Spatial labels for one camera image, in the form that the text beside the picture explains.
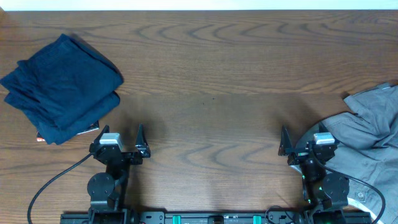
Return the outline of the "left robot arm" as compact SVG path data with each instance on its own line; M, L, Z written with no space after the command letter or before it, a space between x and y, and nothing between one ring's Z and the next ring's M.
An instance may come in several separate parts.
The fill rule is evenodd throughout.
M134 210L124 204L130 167L141 165L150 158L151 152L144 136L144 127L139 125L136 151L124 152L121 135L109 132L106 125L90 144L93 158L106 166L105 172L95 174L87 184L90 199L89 223L139 223Z

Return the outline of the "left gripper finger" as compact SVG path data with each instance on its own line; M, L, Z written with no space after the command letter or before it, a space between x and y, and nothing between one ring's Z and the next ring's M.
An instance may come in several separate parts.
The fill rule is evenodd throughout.
M109 133L109 126L108 125L104 126L104 128L102 129L100 134L93 141L93 144L99 144L100 143L100 139L102 138L103 134L105 134L105 133Z
M141 157L150 157L150 147L144 135L143 124L139 125L135 147L137 148L137 151L141 155Z

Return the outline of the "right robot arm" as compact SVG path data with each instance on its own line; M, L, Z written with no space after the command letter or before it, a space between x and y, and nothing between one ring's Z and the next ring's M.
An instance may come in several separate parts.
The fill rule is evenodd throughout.
M345 223L343 207L348 204L349 179L327 171L325 164L335 156L339 141L319 125L303 147L293 147L286 127L281 129L278 155L302 175L303 197L308 202L302 212L291 216L293 223Z

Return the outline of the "grey shorts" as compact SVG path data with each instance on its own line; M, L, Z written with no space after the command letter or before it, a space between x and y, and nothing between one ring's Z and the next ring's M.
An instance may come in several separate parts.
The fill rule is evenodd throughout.
M363 208L373 217L382 207L382 223L397 223L397 86L383 83L349 95L349 112L326 118L322 123L339 140L335 156L326 166L362 182L349 183L349 204Z

